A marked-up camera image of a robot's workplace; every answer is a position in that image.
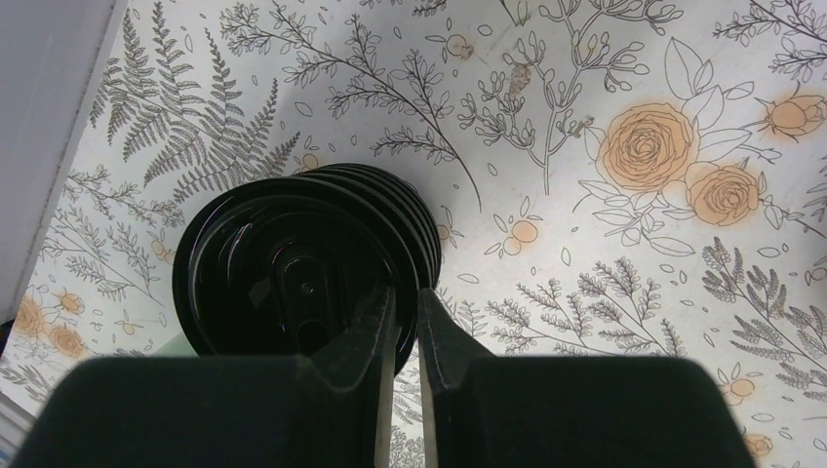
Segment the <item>stack of black lids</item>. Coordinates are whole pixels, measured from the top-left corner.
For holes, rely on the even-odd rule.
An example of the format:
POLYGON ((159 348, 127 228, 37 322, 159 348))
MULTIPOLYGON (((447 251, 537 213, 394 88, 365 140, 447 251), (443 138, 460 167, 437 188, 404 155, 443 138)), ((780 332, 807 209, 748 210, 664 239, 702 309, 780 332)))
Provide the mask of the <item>stack of black lids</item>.
POLYGON ((396 298, 396 368, 416 341, 416 297, 439 282, 431 210, 399 176, 356 163, 230 189, 184 228, 172 274, 187 353, 310 355, 372 293, 396 298))

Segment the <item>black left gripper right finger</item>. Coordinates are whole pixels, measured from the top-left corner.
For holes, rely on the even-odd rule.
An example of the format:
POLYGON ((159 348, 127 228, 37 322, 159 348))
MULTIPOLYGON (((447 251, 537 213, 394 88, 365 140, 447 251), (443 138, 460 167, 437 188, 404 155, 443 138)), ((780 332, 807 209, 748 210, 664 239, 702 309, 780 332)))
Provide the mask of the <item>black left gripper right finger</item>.
POLYGON ((425 465, 460 467, 479 434, 480 417, 467 373, 493 356, 450 316, 433 289, 417 296, 417 341, 425 465))

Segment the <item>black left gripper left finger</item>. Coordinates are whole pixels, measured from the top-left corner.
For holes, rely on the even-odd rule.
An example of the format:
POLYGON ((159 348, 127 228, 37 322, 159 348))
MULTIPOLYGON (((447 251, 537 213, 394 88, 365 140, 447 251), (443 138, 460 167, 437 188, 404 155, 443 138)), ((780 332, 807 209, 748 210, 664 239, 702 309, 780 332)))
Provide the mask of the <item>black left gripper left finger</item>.
POLYGON ((354 323, 310 359, 303 401, 308 467, 387 467, 396 362, 396 292, 361 299, 354 323))

